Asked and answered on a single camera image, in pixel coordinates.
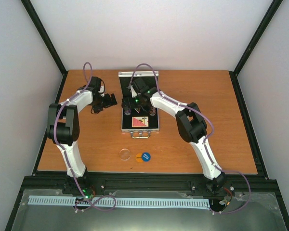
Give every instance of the blue poker chip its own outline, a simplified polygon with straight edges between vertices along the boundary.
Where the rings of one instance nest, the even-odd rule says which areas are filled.
[[[150,153],[143,153],[141,155],[141,158],[143,161],[149,161],[151,159],[151,155],[150,155]]]

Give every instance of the white wall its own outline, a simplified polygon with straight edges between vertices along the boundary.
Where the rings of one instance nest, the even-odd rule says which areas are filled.
[[[61,78],[21,2],[0,1],[0,230],[31,175]]]
[[[269,177],[289,212],[289,0],[283,1],[239,82]]]
[[[234,70],[272,0],[32,0],[67,69]]]

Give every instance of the orange poker chip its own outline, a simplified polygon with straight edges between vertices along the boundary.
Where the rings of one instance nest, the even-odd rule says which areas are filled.
[[[143,162],[142,158],[141,158],[142,153],[138,153],[135,158],[137,162]]]

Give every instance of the wooden tabletop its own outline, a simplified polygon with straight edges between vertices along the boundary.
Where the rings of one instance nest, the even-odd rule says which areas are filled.
[[[192,147],[181,139],[175,119],[165,112],[160,110],[160,132],[152,133],[149,139],[132,139],[129,133],[122,133],[119,71],[122,70],[94,71],[94,76],[105,82],[106,92],[115,94],[118,105],[98,115],[92,115],[91,107],[87,106],[79,114],[79,151],[88,171],[202,173]],[[69,71],[60,102],[85,83],[82,70]],[[212,121],[215,133],[209,142],[223,169],[257,174],[228,71],[160,70],[159,86],[167,95],[179,101],[197,103],[201,112]],[[131,151],[127,161],[119,157],[119,151],[123,148]],[[149,152],[151,160],[139,163],[135,155],[143,152]],[[66,170],[60,151],[49,139],[38,170]]]

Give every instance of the gray floor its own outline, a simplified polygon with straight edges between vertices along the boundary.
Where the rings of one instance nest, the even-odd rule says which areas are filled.
[[[286,230],[275,197],[267,193],[253,194],[252,202],[238,213],[214,216],[208,210],[173,208],[117,208],[111,212],[101,212],[92,208],[84,213],[75,213],[72,207],[67,206],[26,205],[29,194],[41,193],[28,191],[24,195],[15,219],[15,231]],[[226,211],[240,207],[244,200],[244,197],[234,198]]]

